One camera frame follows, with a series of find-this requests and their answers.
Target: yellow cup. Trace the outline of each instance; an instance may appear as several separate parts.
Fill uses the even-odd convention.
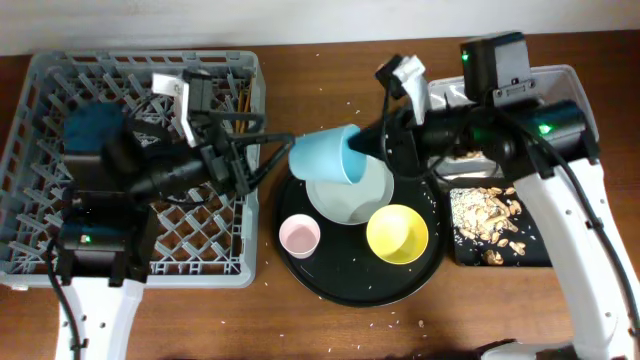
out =
[[[387,205],[369,219],[367,242],[380,259],[394,265],[405,265],[424,253],[429,231],[424,219],[412,208]]]

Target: green led light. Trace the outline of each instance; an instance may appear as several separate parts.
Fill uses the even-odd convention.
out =
[[[546,135],[551,130],[553,130],[553,128],[551,126],[547,125],[547,124],[542,124],[542,125],[538,126],[538,130],[540,130],[540,134]]]

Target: white plate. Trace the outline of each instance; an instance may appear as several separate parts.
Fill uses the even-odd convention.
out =
[[[363,224],[378,209],[389,205],[393,174],[382,161],[367,156],[367,169],[357,184],[307,181],[307,195],[327,219],[343,225]]]

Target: gray dish rack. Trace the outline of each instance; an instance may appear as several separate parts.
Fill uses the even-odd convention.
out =
[[[187,69],[214,77],[220,111],[233,112],[229,98],[238,96],[239,89],[247,95],[251,86],[251,112],[265,113],[266,87],[252,52],[84,51],[32,58],[0,163],[0,284],[16,290],[50,286],[43,256],[50,240],[47,229],[62,224],[62,189],[72,180],[61,162],[63,121],[70,109],[100,101],[120,103],[128,111],[150,95],[152,73],[179,75]],[[153,100],[137,118],[178,132],[170,98]],[[259,154],[257,145],[247,150],[252,169]],[[206,198],[203,189],[184,196],[200,201]],[[238,199],[216,195],[195,208],[164,202],[152,207],[160,229],[147,287],[238,288],[253,281],[255,191]]]

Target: blue cup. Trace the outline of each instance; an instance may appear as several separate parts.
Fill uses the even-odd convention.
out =
[[[289,152],[289,168],[300,180],[355,184],[362,179],[367,156],[347,141],[360,132],[356,125],[301,136]]]

